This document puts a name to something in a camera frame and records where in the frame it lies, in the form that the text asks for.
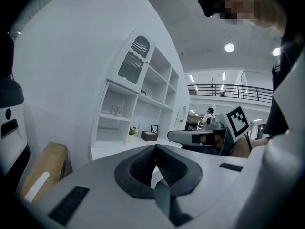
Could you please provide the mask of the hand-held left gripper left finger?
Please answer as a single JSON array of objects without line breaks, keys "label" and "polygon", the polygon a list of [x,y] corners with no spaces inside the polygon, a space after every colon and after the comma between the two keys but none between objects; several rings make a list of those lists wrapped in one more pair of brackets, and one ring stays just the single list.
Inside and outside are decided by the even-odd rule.
[{"label": "hand-held left gripper left finger", "polygon": [[75,187],[89,189],[69,222],[69,229],[168,229],[168,219],[152,199],[137,199],[116,183],[114,171],[124,159],[144,150],[130,149],[83,165],[57,183],[38,203],[45,214]]}]

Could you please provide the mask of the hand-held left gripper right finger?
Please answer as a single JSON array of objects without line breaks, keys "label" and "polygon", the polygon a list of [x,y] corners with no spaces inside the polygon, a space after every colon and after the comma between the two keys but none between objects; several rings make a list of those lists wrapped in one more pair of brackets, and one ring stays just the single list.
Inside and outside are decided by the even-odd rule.
[{"label": "hand-held left gripper right finger", "polygon": [[244,202],[233,193],[244,159],[156,146],[157,227],[236,227]]}]

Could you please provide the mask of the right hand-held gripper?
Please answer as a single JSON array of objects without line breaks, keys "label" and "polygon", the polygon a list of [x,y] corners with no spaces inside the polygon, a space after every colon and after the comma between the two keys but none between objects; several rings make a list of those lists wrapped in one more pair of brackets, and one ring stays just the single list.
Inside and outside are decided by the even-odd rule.
[{"label": "right hand-held gripper", "polygon": [[[207,119],[206,130],[178,130],[169,131],[170,141],[182,144],[182,149],[198,153],[229,156],[234,150],[236,142],[250,130],[248,120],[241,105],[232,107],[229,111]],[[200,145],[200,136],[206,136],[206,145]],[[220,136],[223,144],[221,148],[212,146],[216,136]]]}]

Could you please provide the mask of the clear glass cup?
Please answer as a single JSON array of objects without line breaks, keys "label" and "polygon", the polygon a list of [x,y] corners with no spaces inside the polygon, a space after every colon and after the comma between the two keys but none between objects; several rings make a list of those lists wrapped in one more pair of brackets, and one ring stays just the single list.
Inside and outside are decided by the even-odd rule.
[{"label": "clear glass cup", "polygon": [[112,106],[111,107],[111,111],[110,111],[110,114],[113,115],[113,116],[119,116],[121,117],[122,114],[123,114],[123,108],[122,107],[118,107],[118,106]]}]

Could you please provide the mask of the white shelf compartment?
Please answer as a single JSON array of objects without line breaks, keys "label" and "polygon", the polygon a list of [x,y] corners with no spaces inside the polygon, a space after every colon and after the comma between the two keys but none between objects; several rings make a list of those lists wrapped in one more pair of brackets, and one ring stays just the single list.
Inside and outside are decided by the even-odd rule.
[{"label": "white shelf compartment", "polygon": [[[107,82],[100,105],[100,118],[118,121],[130,121],[134,112],[138,94],[110,81]],[[112,106],[123,108],[121,117],[110,114]]]}]

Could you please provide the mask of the person's right forearm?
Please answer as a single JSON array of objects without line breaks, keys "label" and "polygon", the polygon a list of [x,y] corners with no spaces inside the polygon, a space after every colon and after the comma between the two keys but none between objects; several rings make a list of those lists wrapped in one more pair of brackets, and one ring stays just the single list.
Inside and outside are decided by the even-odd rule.
[{"label": "person's right forearm", "polygon": [[241,158],[248,158],[250,153],[257,147],[262,147],[267,145],[270,141],[270,137],[266,137],[263,139],[252,140],[250,139],[249,142],[245,137],[239,139],[234,147],[233,152],[231,153],[232,157],[241,157]]}]

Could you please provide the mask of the person's right hand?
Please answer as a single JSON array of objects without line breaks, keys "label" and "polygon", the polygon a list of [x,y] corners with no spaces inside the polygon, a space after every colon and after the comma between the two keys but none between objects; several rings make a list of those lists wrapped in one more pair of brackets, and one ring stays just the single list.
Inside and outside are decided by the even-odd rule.
[{"label": "person's right hand", "polygon": [[209,154],[218,154],[224,145],[224,135],[208,134],[200,136],[200,143],[204,151]]}]

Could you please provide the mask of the dark brown box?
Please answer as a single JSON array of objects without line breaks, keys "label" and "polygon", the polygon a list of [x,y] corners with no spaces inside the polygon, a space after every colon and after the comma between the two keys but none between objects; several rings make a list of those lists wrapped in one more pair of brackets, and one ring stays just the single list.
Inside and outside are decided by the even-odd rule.
[{"label": "dark brown box", "polygon": [[158,134],[156,134],[154,132],[145,132],[145,131],[142,131],[141,139],[143,139],[146,142],[157,141]]}]

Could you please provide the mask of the white hutch shelf unit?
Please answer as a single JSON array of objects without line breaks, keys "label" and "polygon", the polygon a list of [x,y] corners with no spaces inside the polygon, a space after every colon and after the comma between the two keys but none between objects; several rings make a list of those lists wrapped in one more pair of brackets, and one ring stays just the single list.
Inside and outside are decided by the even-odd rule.
[{"label": "white hutch shelf unit", "polygon": [[109,81],[106,77],[93,128],[91,148],[96,141],[121,141],[127,144],[131,126],[139,129],[135,136],[139,138],[142,131],[151,132],[151,125],[158,125],[158,138],[164,139],[167,139],[169,131],[182,129],[189,101],[185,93],[181,70],[181,65],[165,55],[164,51],[155,44],[141,87],[147,95],[137,93],[134,112],[128,122],[100,118],[102,96]]}]

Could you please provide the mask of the brown cardboard box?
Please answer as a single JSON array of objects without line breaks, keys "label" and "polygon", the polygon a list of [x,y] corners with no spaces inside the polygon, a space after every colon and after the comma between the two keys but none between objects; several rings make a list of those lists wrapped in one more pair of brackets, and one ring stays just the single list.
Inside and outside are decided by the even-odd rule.
[{"label": "brown cardboard box", "polygon": [[36,205],[51,188],[71,173],[67,147],[49,142],[31,167],[20,195]]}]

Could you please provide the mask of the pink flowers in cream pot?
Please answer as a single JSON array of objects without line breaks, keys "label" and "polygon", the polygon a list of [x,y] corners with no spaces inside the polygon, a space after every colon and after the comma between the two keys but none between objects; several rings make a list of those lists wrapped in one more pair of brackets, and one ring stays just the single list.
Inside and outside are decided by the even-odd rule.
[{"label": "pink flowers in cream pot", "polygon": [[131,126],[128,133],[128,143],[134,141],[134,137],[138,134],[139,129],[136,126]]}]

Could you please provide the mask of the black balcony railing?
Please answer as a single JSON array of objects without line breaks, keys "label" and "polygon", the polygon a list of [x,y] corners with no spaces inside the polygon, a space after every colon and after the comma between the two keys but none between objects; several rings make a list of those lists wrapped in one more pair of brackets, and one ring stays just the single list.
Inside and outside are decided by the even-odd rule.
[{"label": "black balcony railing", "polygon": [[190,84],[190,96],[226,97],[271,103],[273,90],[236,84]]}]

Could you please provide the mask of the white ribbed glass cabinet door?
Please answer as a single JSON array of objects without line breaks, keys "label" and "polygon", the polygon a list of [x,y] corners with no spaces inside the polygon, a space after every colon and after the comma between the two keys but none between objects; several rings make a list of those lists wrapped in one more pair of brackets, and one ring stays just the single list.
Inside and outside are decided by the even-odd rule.
[{"label": "white ribbed glass cabinet door", "polygon": [[107,80],[139,93],[154,49],[153,40],[136,28],[111,63]]}]

